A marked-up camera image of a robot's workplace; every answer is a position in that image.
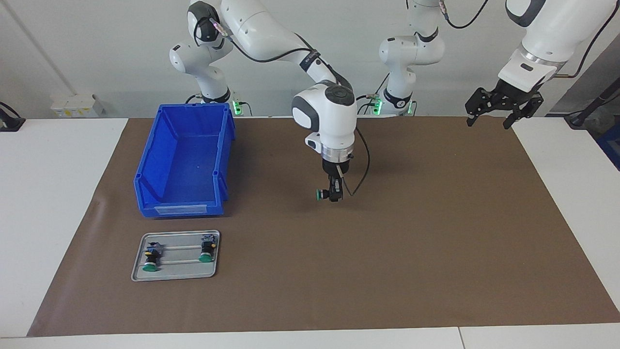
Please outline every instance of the black connector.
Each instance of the black connector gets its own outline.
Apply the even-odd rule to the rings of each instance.
[[[26,119],[21,117],[11,117],[4,110],[0,109],[0,120],[4,126],[0,125],[0,132],[17,132],[22,127]]]

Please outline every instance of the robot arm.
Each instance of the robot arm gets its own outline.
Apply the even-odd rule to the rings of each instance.
[[[388,38],[379,48],[381,61],[389,68],[390,75],[377,114],[403,114],[414,91],[416,77],[412,66],[438,63],[446,48],[439,36],[439,2],[407,0],[407,6],[409,25],[415,34]]]
[[[188,11],[188,27],[197,48],[206,46],[211,53],[212,50],[222,52],[212,58],[221,58],[230,52],[226,48],[228,45],[230,50],[236,46],[259,63],[289,61],[299,65],[316,83],[293,98],[292,113],[297,124],[312,131],[306,144],[322,155],[322,167],[329,177],[330,188],[319,191],[318,198],[332,202],[341,200],[343,177],[352,157],[357,124],[351,85],[320,57],[318,51],[284,28],[258,1],[215,0],[210,3],[193,1]],[[218,72],[207,74],[212,68],[207,69],[204,63],[198,81],[210,79],[207,84],[211,86]]]
[[[615,6],[616,0],[506,0],[509,18],[527,34],[500,71],[495,89],[479,88],[468,100],[467,124],[494,110],[512,111],[504,122],[506,129],[532,117],[544,101],[538,89],[555,77]]]
[[[199,18],[217,16],[213,6],[192,1],[187,11],[187,22],[193,39],[179,42],[170,50],[170,62],[181,73],[196,78],[205,103],[226,103],[231,91],[226,84],[224,73],[211,66],[233,50],[233,45],[218,36],[210,23],[197,25]]]

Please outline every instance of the black cable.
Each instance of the black cable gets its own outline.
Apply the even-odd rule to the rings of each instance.
[[[386,75],[385,78],[383,78],[383,81],[381,82],[381,84],[379,85],[379,87],[377,88],[377,91],[374,92],[374,94],[378,94],[379,91],[381,90],[381,88],[383,87],[383,84],[386,83],[386,81],[388,80],[387,78],[389,77],[389,73]],[[364,111],[364,115],[366,115],[366,113],[368,112],[368,107],[373,106],[374,104],[365,104],[362,107],[366,107],[366,110]]]
[[[368,103],[368,104],[364,104],[363,106],[361,106],[358,110],[357,110],[357,115],[360,115],[361,109],[364,107],[371,107],[373,106],[374,103]]]
[[[241,52],[243,53],[244,56],[246,56],[248,59],[257,62],[257,63],[270,63],[273,61],[277,61],[279,59],[281,59],[282,57],[288,56],[291,53],[295,53],[295,52],[299,52],[299,51],[307,51],[307,52],[312,52],[312,50],[310,50],[309,48],[306,47],[300,47],[300,48],[296,48],[294,50],[290,50],[288,52],[282,53],[281,55],[277,55],[273,58],[269,58],[268,60],[258,60],[250,55],[248,55],[241,47],[239,47],[239,45],[237,45],[237,43],[234,40],[231,40],[232,44]]]
[[[0,106],[5,107],[8,111],[10,111],[11,113],[15,114],[15,116],[17,116],[18,118],[21,118],[21,116],[19,116],[19,114],[15,111],[15,109],[11,108],[8,104],[6,104],[4,102],[0,102]]]
[[[415,112],[418,111],[418,101],[413,101],[412,103],[415,103],[414,114],[412,115],[412,116],[415,116]]]
[[[198,33],[198,27],[199,27],[202,23],[204,23],[204,22],[206,22],[206,21],[208,21],[208,20],[209,20],[209,18],[207,18],[207,17],[202,17],[202,18],[201,18],[198,22],[196,22],[196,26],[194,27],[194,33],[193,33],[194,42],[196,43],[196,46],[200,46],[200,44],[198,44],[198,38],[196,37],[196,34]],[[237,49],[238,49],[241,53],[243,53],[243,55],[244,55],[244,56],[246,56],[248,59],[250,59],[250,60],[252,60],[252,61],[254,61],[254,62],[257,62],[257,63],[270,63],[270,62],[273,62],[273,61],[277,61],[277,60],[281,59],[282,57],[288,56],[288,55],[290,55],[291,53],[298,52],[298,51],[308,51],[308,52],[312,52],[312,50],[311,50],[310,48],[304,48],[304,47],[301,47],[301,48],[296,48],[296,49],[294,49],[294,50],[290,50],[290,51],[288,51],[288,52],[282,53],[281,55],[276,56],[276,57],[273,57],[273,58],[270,58],[270,59],[268,59],[268,60],[257,60],[256,58],[254,58],[254,57],[252,57],[252,56],[248,55],[248,54],[247,54],[247,53],[246,53],[246,52],[245,52],[245,51],[244,51],[241,47],[239,47],[239,45],[237,45],[237,43],[233,40],[233,38],[232,38],[232,37],[229,37],[228,39],[230,40],[230,42],[232,42],[232,44],[233,44],[233,45],[234,45],[234,46],[235,46],[235,47],[236,47],[236,48],[237,48]]]
[[[446,21],[448,22],[448,24],[452,28],[454,28],[454,29],[465,29],[465,28],[469,27],[470,25],[472,25],[472,23],[474,23],[476,21],[476,19],[478,19],[478,16],[480,16],[480,14],[482,13],[482,10],[484,10],[484,8],[485,8],[485,6],[487,5],[488,2],[489,2],[489,0],[484,0],[484,3],[482,4],[480,9],[478,10],[478,13],[466,25],[455,25],[454,23],[452,23],[450,21],[450,17],[448,17],[448,13],[447,12],[446,12],[446,15],[444,17],[446,18]]]
[[[351,193],[351,190],[349,190],[348,188],[347,181],[344,178],[342,178],[342,182],[344,183],[345,188],[347,189],[347,192],[351,196],[354,196],[357,193],[362,183],[364,183],[364,180],[368,176],[368,172],[370,171],[370,149],[368,149],[368,143],[366,143],[366,139],[364,138],[364,135],[361,134],[360,129],[358,127],[355,127],[355,130],[357,131],[357,134],[360,135],[362,143],[364,143],[364,147],[366,148],[366,155],[368,156],[368,161],[366,162],[366,171],[364,171],[364,175],[361,177],[360,182],[357,184],[357,187],[355,187],[355,190],[353,190],[352,193]]]
[[[247,106],[250,109],[250,116],[254,116],[254,113],[252,112],[252,106],[248,102],[239,102],[239,105]]]
[[[189,97],[189,98],[185,101],[185,104],[189,104],[189,102],[191,102],[191,101],[192,101],[192,99],[194,99],[194,98],[198,98],[198,95],[197,95],[197,94],[193,94],[193,95],[191,95],[191,96],[190,96],[190,97]]]
[[[598,39],[598,37],[601,35],[601,33],[605,30],[605,28],[607,27],[607,25],[611,22],[611,20],[614,18],[614,16],[616,15],[616,13],[618,12],[618,8],[620,7],[620,0],[616,1],[616,8],[614,9],[614,11],[611,13],[611,16],[607,19],[607,21],[605,22],[605,24],[603,24],[603,26],[601,27],[601,29],[598,30],[598,32],[596,33],[596,35],[594,35],[594,37],[592,38],[592,41],[590,42],[588,49],[585,50],[585,53],[583,54],[583,58],[581,63],[579,63],[579,68],[577,68],[577,72],[573,75],[568,75],[568,76],[558,76],[558,78],[563,78],[563,79],[573,79],[576,78],[579,73],[581,73],[581,70],[583,68],[583,65],[585,64],[585,60],[586,58],[588,58],[588,55],[590,54],[590,50],[592,49],[592,47],[594,46],[594,43],[596,42],[596,40]]]

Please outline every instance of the white table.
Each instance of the white table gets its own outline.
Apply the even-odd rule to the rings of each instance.
[[[16,134],[0,134],[0,348],[135,348],[147,341],[179,348],[207,343],[259,349],[620,348],[620,324],[20,338],[43,301],[125,124],[126,119],[30,120]],[[619,306],[620,173],[586,132],[570,130],[561,119],[524,120],[514,128]]]

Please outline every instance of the green led light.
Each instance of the green led light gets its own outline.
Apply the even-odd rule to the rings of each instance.
[[[381,115],[381,108],[383,107],[383,101],[379,98],[374,104],[373,114]]]
[[[232,108],[234,109],[235,115],[241,115],[243,113],[243,109],[241,109],[241,105],[237,101],[232,102]]]

